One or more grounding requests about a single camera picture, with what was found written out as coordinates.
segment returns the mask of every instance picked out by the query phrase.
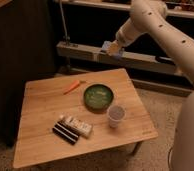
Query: white cup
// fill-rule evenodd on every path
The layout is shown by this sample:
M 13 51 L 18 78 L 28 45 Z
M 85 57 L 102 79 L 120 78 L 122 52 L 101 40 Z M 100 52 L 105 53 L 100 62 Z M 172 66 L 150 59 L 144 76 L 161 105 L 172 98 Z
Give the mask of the white cup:
M 118 105 L 113 105 L 108 108 L 108 123 L 112 128 L 116 128 L 125 116 L 125 110 Z

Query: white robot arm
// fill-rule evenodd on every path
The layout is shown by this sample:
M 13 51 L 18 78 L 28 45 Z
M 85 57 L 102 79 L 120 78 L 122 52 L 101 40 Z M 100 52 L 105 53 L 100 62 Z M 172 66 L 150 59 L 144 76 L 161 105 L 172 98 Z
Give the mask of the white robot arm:
M 108 54 L 148 33 L 194 85 L 194 40 L 165 21 L 166 11 L 162 1 L 132 0 L 130 18 L 116 33 Z M 178 118 L 171 166 L 174 171 L 194 170 L 194 92 Z
M 194 40 L 164 20 L 166 11 L 162 1 L 132 0 L 130 18 L 116 33 L 115 43 L 125 47 L 148 33 L 194 85 Z

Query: table surface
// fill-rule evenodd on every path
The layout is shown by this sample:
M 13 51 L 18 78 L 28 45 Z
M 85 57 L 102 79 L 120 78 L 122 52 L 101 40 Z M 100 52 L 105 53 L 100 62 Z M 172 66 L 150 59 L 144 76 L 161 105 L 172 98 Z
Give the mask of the table surface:
M 86 81 L 68 94 L 63 91 L 75 80 Z M 105 84 L 114 92 L 113 104 L 121 105 L 126 116 L 117 129 L 108 126 L 106 112 L 93 114 L 83 104 L 85 89 Z M 71 145 L 52 132 L 59 115 L 71 115 L 93 124 L 89 139 L 80 137 Z M 158 133 L 125 69 L 57 77 L 26 84 L 14 168 L 127 145 Z

